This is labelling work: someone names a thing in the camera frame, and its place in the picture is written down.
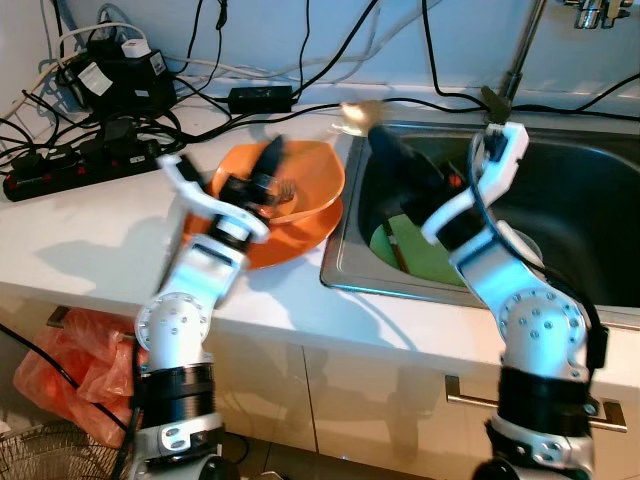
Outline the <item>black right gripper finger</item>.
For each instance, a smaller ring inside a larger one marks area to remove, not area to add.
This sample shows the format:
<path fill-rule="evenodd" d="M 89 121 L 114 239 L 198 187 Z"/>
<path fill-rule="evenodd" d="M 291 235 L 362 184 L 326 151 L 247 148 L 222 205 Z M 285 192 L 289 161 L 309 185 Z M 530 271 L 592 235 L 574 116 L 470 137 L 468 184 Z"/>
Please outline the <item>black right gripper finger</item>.
<path fill-rule="evenodd" d="M 419 160 L 430 159 L 411 147 L 372 147 L 372 164 L 406 198 L 419 198 Z"/>
<path fill-rule="evenodd" d="M 404 183 L 445 183 L 445 174 L 428 155 L 408 146 L 385 125 L 371 128 L 370 165 Z"/>

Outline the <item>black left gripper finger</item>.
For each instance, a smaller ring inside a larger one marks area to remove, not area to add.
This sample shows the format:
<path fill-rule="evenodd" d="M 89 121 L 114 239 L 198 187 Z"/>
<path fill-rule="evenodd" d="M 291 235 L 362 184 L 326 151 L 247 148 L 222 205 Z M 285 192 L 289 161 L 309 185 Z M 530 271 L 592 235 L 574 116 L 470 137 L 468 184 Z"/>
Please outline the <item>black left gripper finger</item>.
<path fill-rule="evenodd" d="M 280 164 L 284 159 L 285 137 L 282 134 L 275 136 L 266 143 L 256 160 L 256 187 L 261 191 L 269 191 Z"/>

